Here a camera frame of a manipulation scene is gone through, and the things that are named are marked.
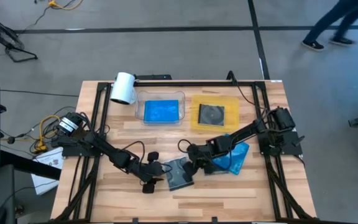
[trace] yellow tray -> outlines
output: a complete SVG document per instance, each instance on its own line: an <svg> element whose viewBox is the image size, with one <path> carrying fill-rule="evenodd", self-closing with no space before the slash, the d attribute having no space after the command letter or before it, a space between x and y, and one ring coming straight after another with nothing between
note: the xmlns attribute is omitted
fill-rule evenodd
<svg viewBox="0 0 358 224"><path fill-rule="evenodd" d="M215 126L198 123L200 105L223 106L224 125ZM231 96L194 95L191 100L191 128L205 131L231 133L239 129L239 99Z"/></svg>

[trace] white paper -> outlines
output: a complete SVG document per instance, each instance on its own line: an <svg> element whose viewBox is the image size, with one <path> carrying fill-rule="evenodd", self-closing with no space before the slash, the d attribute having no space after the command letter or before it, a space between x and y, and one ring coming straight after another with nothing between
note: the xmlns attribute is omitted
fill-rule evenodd
<svg viewBox="0 0 358 224"><path fill-rule="evenodd" d="M63 168L62 151L63 151L63 148L58 147L54 150L51 150L49 152L46 152L46 153L43 153L43 154L37 156L36 159L34 159L34 161L41 162L43 164L46 164L46 165L49 165L49 166L52 166L52 167L55 167L58 169L62 169ZM49 190L51 190L52 188L56 187L59 184L58 180L54 181L53 179L49 179L46 177L40 177L35 174L31 174L31 177L32 177L32 181L34 183L34 187L39 186L41 184L50 183L50 184L42 185L42 186L35 188L35 192L37 193L37 195L42 195L45 192L48 192Z"/></svg>

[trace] yellow container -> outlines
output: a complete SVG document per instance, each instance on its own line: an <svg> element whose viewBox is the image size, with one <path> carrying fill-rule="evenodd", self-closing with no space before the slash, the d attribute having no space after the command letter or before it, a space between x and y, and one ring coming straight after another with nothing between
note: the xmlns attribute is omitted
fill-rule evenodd
<svg viewBox="0 0 358 224"><path fill-rule="evenodd" d="M208 106L215 106L219 111L223 109L223 124L211 125L205 124L200 120L199 114L206 114L204 109ZM239 99L231 96L208 96L194 95L191 99L191 128L205 131L219 131L231 133L239 129Z"/></svg>

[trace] blue cloth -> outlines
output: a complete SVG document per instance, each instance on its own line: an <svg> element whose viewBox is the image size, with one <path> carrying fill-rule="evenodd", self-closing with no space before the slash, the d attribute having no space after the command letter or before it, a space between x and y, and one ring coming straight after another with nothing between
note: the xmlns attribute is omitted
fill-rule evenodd
<svg viewBox="0 0 358 224"><path fill-rule="evenodd" d="M179 120L178 100L147 100L144 108L144 121L169 123Z"/></svg>
<svg viewBox="0 0 358 224"><path fill-rule="evenodd" d="M249 145L245 142L242 142L237 144L235 148L231 151L231 165L229 171L233 174L239 175L242 164L246 159L248 148ZM219 167L227 169L230 164L230 153L225 156L213 159L213 162Z"/></svg>

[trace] clear plastic container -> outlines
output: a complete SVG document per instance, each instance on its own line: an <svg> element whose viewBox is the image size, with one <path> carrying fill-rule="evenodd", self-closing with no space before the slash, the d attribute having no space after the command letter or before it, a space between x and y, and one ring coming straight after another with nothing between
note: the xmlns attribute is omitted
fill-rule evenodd
<svg viewBox="0 0 358 224"><path fill-rule="evenodd" d="M185 117L185 94L142 91L137 94L135 117L144 125L180 125Z"/></svg>

